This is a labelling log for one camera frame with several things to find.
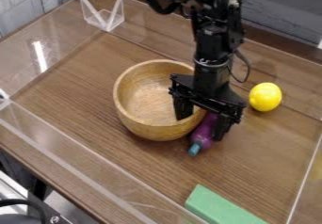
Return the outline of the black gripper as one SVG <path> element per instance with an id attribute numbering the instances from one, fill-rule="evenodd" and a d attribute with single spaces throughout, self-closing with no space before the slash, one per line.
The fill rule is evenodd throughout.
<path id="1" fill-rule="evenodd" d="M 245 99 L 225 85 L 214 96 L 198 93 L 192 86 L 194 77 L 187 74 L 171 73 L 171 87 L 176 120 L 183 120 L 194 113 L 194 106 L 219 114 L 212 127 L 212 138 L 221 141 L 230 126 L 242 121 L 243 109 L 247 106 Z"/>

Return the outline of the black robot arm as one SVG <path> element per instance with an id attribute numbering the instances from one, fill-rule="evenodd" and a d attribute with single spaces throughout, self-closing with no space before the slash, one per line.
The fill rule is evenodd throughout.
<path id="1" fill-rule="evenodd" d="M 219 140 L 233 124 L 241 121 L 246 102 L 231 90 L 229 82 L 233 58 L 241 55 L 245 42 L 242 0 L 146 0 L 151 9 L 166 15 L 179 12 L 191 21 L 196 50 L 194 73 L 174 73 L 175 115 L 179 120 L 199 107 L 216 116 L 211 136 Z"/>

